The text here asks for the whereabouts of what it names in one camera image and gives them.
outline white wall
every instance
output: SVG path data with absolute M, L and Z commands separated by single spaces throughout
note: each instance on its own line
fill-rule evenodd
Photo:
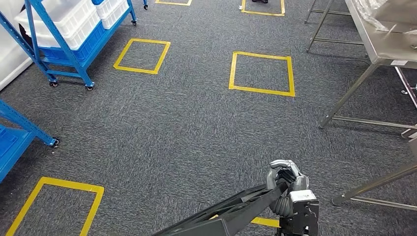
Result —
M 0 11 L 13 24 L 17 32 L 19 24 L 14 17 L 20 13 L 24 0 L 0 0 Z M 10 34 L 0 26 L 0 90 L 24 71 L 32 60 Z

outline blue shelving cart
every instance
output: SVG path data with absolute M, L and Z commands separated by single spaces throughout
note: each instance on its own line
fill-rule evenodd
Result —
M 59 139 L 49 136 L 1 99 L 0 117 L 22 128 L 9 128 L 0 124 L 0 182 L 35 138 L 53 147 L 60 143 Z
M 29 20 L 29 27 L 30 33 L 32 38 L 32 47 L 21 37 L 21 35 L 16 31 L 16 29 L 11 25 L 11 23 L 5 18 L 5 16 L 0 12 L 0 24 L 9 32 L 9 34 L 16 40 L 16 42 L 23 48 L 23 50 L 32 58 L 33 62 L 41 69 L 41 71 L 45 74 L 48 78 L 49 85 L 52 87 L 58 86 L 58 79 L 55 75 L 62 75 L 62 76 L 70 76 L 76 77 L 83 80 L 85 88 L 87 90 L 92 90 L 94 86 L 94 82 L 90 79 L 87 74 L 87 68 L 90 66 L 92 61 L 95 57 L 100 53 L 101 49 L 106 45 L 107 41 L 109 41 L 110 37 L 114 34 L 116 29 L 120 26 L 122 21 L 125 17 L 130 14 L 132 16 L 132 24 L 136 25 L 136 15 L 133 10 L 133 5 L 131 0 L 126 0 L 129 8 L 122 14 L 122 16 L 117 20 L 117 22 L 110 28 L 106 29 L 104 33 L 100 35 L 100 38 L 95 40 L 94 45 L 89 44 L 89 50 L 87 54 L 82 55 L 82 60 L 80 60 L 80 55 L 76 55 L 74 51 L 72 51 L 67 43 L 65 42 L 64 38 L 58 31 L 57 27 L 48 16 L 44 6 L 42 5 L 42 0 L 25 0 L 25 6 L 28 13 L 28 20 Z M 144 0 L 144 7 L 145 9 L 148 8 L 147 1 Z M 39 47 L 36 41 L 36 32 L 35 27 L 33 24 L 33 16 L 31 8 L 34 8 L 38 13 L 41 20 L 45 23 L 46 27 L 52 33 L 56 41 L 60 46 L 60 52 L 64 54 L 67 59 L 51 59 L 51 58 L 41 58 L 39 55 Z M 56 65 L 63 65 L 75 68 L 77 71 L 76 73 L 66 72 L 66 71 L 58 71 L 58 70 L 51 70 L 49 69 L 49 64 L 56 64 Z

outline yellow floor marking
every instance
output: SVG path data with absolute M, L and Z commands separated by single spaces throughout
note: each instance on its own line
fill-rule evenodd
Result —
M 90 212 L 87 216 L 87 219 L 80 233 L 81 236 L 86 236 L 92 224 L 92 220 L 94 219 L 94 216 L 97 212 L 98 205 L 100 205 L 101 198 L 103 197 L 104 187 L 86 184 L 86 183 L 72 182 L 72 181 L 67 181 L 67 180 L 62 180 L 62 179 L 57 179 L 57 178 L 49 178 L 49 177 L 42 177 L 39 180 L 38 184 L 35 186 L 31 194 L 29 195 L 28 199 L 26 200 L 25 204 L 20 210 L 19 214 L 16 216 L 16 219 L 13 221 L 12 225 L 7 231 L 6 236 L 14 235 L 14 233 L 16 232 L 17 228 L 19 227 L 20 223 L 22 222 L 23 218 L 25 217 L 30 206 L 33 204 L 33 201 L 35 200 L 36 196 L 39 194 L 44 184 L 96 193 L 94 202 L 91 205 Z
M 156 0 L 155 3 L 162 3 L 162 4 L 169 4 L 169 5 L 179 5 L 179 6 L 189 6 L 193 0 L 188 0 L 187 3 L 178 3 L 178 2 L 168 2 L 168 1 L 161 1 Z
M 255 217 L 250 223 L 279 228 L 279 220 L 275 220 L 275 219 Z
M 285 15 L 284 0 L 281 0 L 281 13 L 246 11 L 245 9 L 246 9 L 246 0 L 242 0 L 242 10 L 241 10 L 241 12 L 243 12 L 243 13 L 258 14 L 258 15 L 264 15 L 264 16 L 284 16 Z
M 258 58 L 276 59 L 276 60 L 286 60 L 287 61 L 287 68 L 288 68 L 289 91 L 277 91 L 277 90 L 269 90 L 269 89 L 261 89 L 261 88 L 235 86 L 236 62 L 238 60 L 238 55 L 245 55 L 245 56 L 250 56 L 250 57 L 258 57 Z M 229 78 L 229 89 L 237 89 L 237 90 L 250 91 L 250 92 L 261 92 L 261 93 L 268 93 L 268 94 L 295 97 L 296 92 L 295 92 L 295 87 L 294 87 L 293 65 L 291 63 L 291 57 L 272 56 L 272 55 L 247 53 L 247 52 L 239 52 L 239 51 L 233 52 L 232 67 L 230 69 L 230 78 Z
M 146 69 L 138 69 L 138 68 L 131 68 L 131 67 L 125 67 L 120 66 L 120 62 L 123 59 L 124 55 L 126 54 L 127 50 L 130 48 L 133 42 L 143 42 L 143 43 L 159 43 L 164 44 L 165 48 L 162 51 L 161 56 L 159 57 L 158 63 L 156 64 L 155 68 L 153 70 L 146 70 Z M 132 72 L 140 72 L 140 73 L 148 73 L 148 74 L 158 74 L 159 68 L 161 68 L 162 62 L 164 61 L 164 58 L 168 52 L 168 49 L 170 47 L 171 43 L 166 41 L 158 41 L 158 40 L 150 40 L 150 39 L 141 39 L 141 38 L 131 38 L 129 42 L 126 44 L 126 46 L 121 51 L 118 59 L 116 60 L 113 67 L 117 70 L 126 70 L 126 71 L 132 71 Z

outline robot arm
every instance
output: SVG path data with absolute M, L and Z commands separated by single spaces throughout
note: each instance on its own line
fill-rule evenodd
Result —
M 267 188 L 274 189 L 279 181 L 289 188 L 269 208 L 280 217 L 277 235 L 318 235 L 319 201 L 308 189 L 308 177 L 291 160 L 275 160 L 270 164 Z
M 237 193 L 153 236 L 234 236 L 266 208 L 279 216 L 275 236 L 318 236 L 319 202 L 293 161 L 270 164 L 267 183 Z

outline gray carpet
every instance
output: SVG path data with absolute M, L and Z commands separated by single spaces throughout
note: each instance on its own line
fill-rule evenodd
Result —
M 71 84 L 51 88 L 31 66 L 0 93 L 61 138 L 54 150 L 33 142 L 0 184 L 0 235 L 42 176 L 105 187 L 89 235 L 146 236 L 262 184 L 274 159 L 292 159 L 310 176 L 321 201 L 321 236 L 415 234 L 415 212 L 330 203 L 335 194 L 413 158 L 401 129 L 345 122 L 318 129 L 369 62 L 356 45 L 316 43 L 305 52 L 319 17 L 312 14 L 303 23 L 309 1 L 286 1 L 284 17 L 243 14 L 239 0 L 193 0 L 191 6 L 151 1 L 149 11 L 134 4 L 138 25 L 127 18 L 89 68 L 95 90 Z M 248 10 L 265 7 L 247 4 Z M 334 9 L 344 7 L 340 1 Z M 329 16 L 320 35 L 358 39 L 352 20 L 343 16 Z M 113 68 L 131 38 L 171 42 L 157 75 Z M 122 64 L 136 68 L 149 68 L 162 50 L 141 43 L 131 49 Z M 233 51 L 291 56 L 296 97 L 229 90 Z M 239 58 L 237 85 L 286 90 L 286 67 L 280 63 Z M 395 71 L 382 67 L 341 114 L 414 124 L 416 111 L 401 90 Z M 417 204 L 415 178 L 367 195 Z M 45 191 L 16 235 L 77 234 L 91 196 L 55 187 Z M 273 217 L 267 211 L 262 216 Z M 272 233 L 272 228 L 248 225 L 239 235 Z

